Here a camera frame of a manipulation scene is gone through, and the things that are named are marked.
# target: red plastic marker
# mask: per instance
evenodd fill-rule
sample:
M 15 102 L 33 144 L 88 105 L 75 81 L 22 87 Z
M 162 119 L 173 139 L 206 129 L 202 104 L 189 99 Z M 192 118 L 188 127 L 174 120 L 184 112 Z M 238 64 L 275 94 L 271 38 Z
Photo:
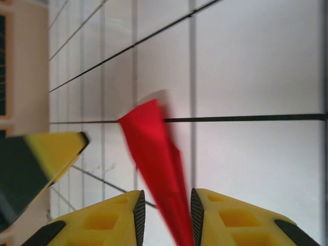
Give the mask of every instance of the red plastic marker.
M 169 139 L 157 100 L 136 107 L 118 122 L 176 244 L 193 246 L 180 152 Z

